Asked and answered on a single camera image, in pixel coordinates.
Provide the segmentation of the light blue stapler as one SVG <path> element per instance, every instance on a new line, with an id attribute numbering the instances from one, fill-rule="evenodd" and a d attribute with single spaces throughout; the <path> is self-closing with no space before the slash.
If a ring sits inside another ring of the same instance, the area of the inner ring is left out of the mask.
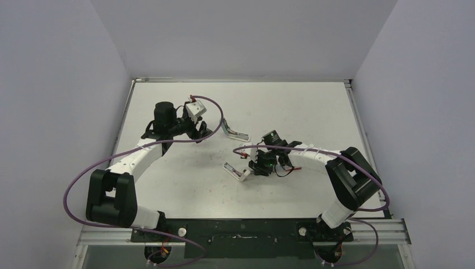
<path id="1" fill-rule="evenodd" d="M 225 136 L 232 140 L 237 140 L 241 142 L 250 142 L 251 137 L 246 133 L 237 132 L 230 128 L 227 120 L 224 118 L 222 121 L 222 130 Z"/>

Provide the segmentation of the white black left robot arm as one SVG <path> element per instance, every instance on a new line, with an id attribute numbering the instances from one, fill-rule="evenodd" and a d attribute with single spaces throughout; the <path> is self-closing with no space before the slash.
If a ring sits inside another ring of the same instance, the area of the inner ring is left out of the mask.
<path id="1" fill-rule="evenodd" d="M 183 105 L 182 116 L 169 101 L 155 105 L 154 119 L 149 122 L 134 148 L 105 170 L 96 169 L 90 175 L 86 205 L 88 221 L 121 228 L 145 228 L 153 241 L 161 241 L 167 234 L 165 214 L 139 206 L 135 184 L 140 176 L 174 143 L 176 136 L 186 134 L 199 143 L 213 132 L 202 120 L 206 112 L 201 101 L 190 99 Z"/>

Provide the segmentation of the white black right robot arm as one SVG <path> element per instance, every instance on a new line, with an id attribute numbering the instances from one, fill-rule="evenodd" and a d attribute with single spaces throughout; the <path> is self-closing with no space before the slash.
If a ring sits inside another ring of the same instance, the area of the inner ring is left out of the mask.
<path id="1" fill-rule="evenodd" d="M 319 216 L 316 232 L 323 240 L 333 239 L 339 233 L 339 226 L 360 211 L 382 186 L 375 170 L 355 147 L 340 151 L 319 149 L 300 141 L 287 142 L 271 131 L 262 137 L 259 145 L 244 144 L 239 154 L 250 160 L 249 167 L 255 175 L 269 176 L 281 165 L 328 176 L 336 199 Z"/>

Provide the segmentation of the red white staple box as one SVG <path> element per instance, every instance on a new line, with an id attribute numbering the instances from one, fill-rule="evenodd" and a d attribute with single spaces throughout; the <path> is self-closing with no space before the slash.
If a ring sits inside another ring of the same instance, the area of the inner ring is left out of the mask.
<path id="1" fill-rule="evenodd" d="M 285 171 L 290 172 L 290 171 L 295 171 L 295 170 L 301 170 L 302 167 L 286 167 Z"/>

